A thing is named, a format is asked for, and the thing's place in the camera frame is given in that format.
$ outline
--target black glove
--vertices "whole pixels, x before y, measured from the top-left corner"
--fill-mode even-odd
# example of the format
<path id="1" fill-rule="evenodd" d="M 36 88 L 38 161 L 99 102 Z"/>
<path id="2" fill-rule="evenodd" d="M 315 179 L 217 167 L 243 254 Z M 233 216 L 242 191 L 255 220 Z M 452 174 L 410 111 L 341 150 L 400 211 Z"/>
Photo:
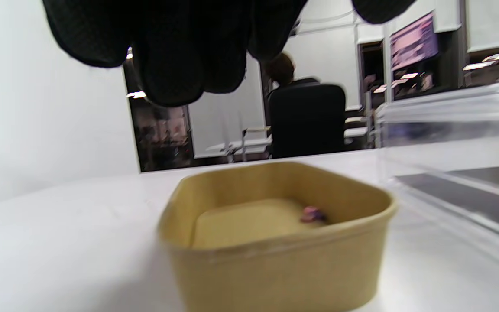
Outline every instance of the black glove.
<path id="1" fill-rule="evenodd" d="M 70 56 L 117 67 L 133 48 L 146 99 L 190 104 L 204 91 L 242 83 L 246 51 L 260 62 L 278 55 L 307 0 L 43 0 L 49 26 Z M 367 21 L 382 23 L 414 0 L 353 0 Z"/>

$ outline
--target monitor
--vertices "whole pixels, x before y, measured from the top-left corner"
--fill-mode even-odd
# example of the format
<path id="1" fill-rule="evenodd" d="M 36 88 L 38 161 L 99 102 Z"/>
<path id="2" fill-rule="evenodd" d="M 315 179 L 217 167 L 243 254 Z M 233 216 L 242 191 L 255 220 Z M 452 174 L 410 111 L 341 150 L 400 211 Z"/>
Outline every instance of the monitor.
<path id="1" fill-rule="evenodd" d="M 438 54 L 434 14 L 426 14 L 390 37 L 392 70 L 429 59 Z"/>

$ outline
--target ceiling light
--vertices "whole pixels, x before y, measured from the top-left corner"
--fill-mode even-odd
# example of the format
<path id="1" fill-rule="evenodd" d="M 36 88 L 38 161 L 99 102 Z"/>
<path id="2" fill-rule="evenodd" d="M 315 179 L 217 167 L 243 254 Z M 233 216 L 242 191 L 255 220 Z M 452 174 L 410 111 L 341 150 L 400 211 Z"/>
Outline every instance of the ceiling light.
<path id="1" fill-rule="evenodd" d="M 469 65 L 463 67 L 463 70 L 464 71 L 471 71 L 472 69 L 479 69 L 479 68 L 487 67 L 487 66 L 490 66 L 490 65 L 492 65 L 494 63 L 495 63 L 494 61 L 490 61 L 490 62 L 482 62 L 482 63 L 476 63 L 476 64 L 469 64 Z"/>
<path id="2" fill-rule="evenodd" d="M 415 78 L 417 75 L 419 75 L 419 73 L 405 74 L 402 76 L 402 79 Z"/>
<path id="3" fill-rule="evenodd" d="M 398 79 L 398 80 L 394 80 L 394 82 L 392 83 L 392 88 L 399 85 L 400 83 L 406 83 L 408 82 L 409 79 Z"/>
<path id="4" fill-rule="evenodd" d="M 127 94 L 126 96 L 127 97 L 134 97 L 135 99 L 142 98 L 142 97 L 145 97 L 145 92 L 144 91 L 133 92 L 133 93 Z"/>
<path id="5" fill-rule="evenodd" d="M 499 54 L 497 54 L 497 55 L 493 55 L 493 56 L 491 57 L 491 59 L 498 60 L 498 59 L 499 59 Z"/>
<path id="6" fill-rule="evenodd" d="M 134 96 L 135 99 L 144 98 L 144 97 L 145 93 L 143 91 L 138 92 L 138 94 Z"/>

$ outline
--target white table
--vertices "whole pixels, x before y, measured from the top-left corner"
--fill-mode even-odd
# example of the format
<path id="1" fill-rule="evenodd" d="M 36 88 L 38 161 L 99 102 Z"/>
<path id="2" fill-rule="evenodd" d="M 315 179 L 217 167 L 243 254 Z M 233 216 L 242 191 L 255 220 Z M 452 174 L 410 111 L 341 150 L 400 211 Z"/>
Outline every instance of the white table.
<path id="1" fill-rule="evenodd" d="M 297 161 L 379 184 L 375 150 Z M 0 203 L 0 312 L 180 312 L 155 226 L 180 179 L 216 168 L 93 179 Z M 499 237 L 402 201 L 378 294 L 357 311 L 499 311 Z"/>

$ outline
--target clear plastic container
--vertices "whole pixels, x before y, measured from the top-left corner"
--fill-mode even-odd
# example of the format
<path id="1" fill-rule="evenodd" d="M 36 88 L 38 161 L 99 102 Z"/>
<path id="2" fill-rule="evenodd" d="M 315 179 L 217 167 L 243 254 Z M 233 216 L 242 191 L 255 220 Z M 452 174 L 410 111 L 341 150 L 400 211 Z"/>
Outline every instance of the clear plastic container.
<path id="1" fill-rule="evenodd" d="M 376 122 L 386 185 L 499 233 L 499 83 L 395 101 Z"/>

